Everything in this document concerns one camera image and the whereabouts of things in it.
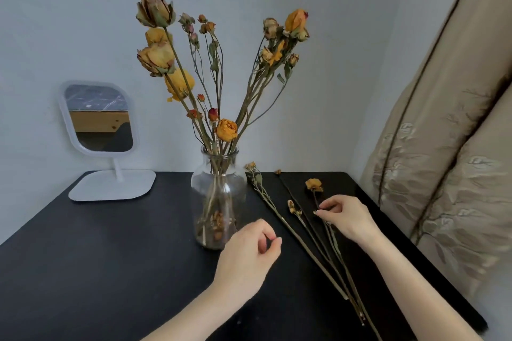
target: mirror base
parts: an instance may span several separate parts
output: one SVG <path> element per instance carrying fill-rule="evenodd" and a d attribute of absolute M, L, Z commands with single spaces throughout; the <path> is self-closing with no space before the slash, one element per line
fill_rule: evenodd
<path fill-rule="evenodd" d="M 123 170 L 118 181 L 115 170 L 101 170 L 86 175 L 71 189 L 73 201 L 128 200 L 150 191 L 156 174 L 151 170 Z"/>

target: left hand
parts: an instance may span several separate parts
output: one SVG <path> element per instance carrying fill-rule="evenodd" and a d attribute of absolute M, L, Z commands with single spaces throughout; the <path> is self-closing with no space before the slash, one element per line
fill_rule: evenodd
<path fill-rule="evenodd" d="M 267 250 L 267 238 L 272 240 Z M 272 264 L 281 254 L 282 239 L 265 220 L 258 220 L 240 229 L 221 252 L 211 289 L 223 304 L 238 310 L 263 285 Z"/>

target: glass vase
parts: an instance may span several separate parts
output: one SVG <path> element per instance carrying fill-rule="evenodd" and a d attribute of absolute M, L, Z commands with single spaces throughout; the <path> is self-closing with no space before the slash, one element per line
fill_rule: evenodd
<path fill-rule="evenodd" d="M 247 177 L 237 165 L 238 148 L 229 155 L 209 154 L 190 180 L 195 239 L 205 248 L 223 249 L 242 226 Z"/>

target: curtain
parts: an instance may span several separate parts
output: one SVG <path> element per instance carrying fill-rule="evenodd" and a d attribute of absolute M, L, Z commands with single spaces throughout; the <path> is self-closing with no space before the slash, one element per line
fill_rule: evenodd
<path fill-rule="evenodd" d="M 509 247 L 506 134 L 491 130 L 504 131 L 508 122 L 500 108 L 512 95 L 503 94 L 511 66 L 512 3 L 456 0 L 361 179 L 381 210 L 466 296 Z M 478 171 L 489 165 L 496 170 Z"/>

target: tabletop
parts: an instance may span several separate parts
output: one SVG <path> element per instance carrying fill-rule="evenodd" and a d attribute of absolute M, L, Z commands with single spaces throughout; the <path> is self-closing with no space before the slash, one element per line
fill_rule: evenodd
<path fill-rule="evenodd" d="M 211 283 L 219 256 L 195 242 L 190 176 L 157 173 L 146 195 L 108 202 L 71 201 L 67 194 L 74 183 L 50 202 L 0 245 L 0 339 L 137 341 L 177 314 Z M 325 196 L 359 197 L 382 232 L 462 317 L 480 333 L 487 328 L 482 316 L 346 173 L 282 176 L 308 213 L 314 203 L 304 182 L 311 177 L 323 182 Z M 289 197 L 278 178 L 264 173 L 263 180 L 283 216 L 312 248 L 287 213 Z M 246 221 L 263 218 L 274 227 L 283 238 L 282 254 L 259 293 L 209 339 L 375 339 L 249 188 L 244 214 Z M 371 259 L 341 234 L 338 241 L 382 339 L 415 339 Z"/>

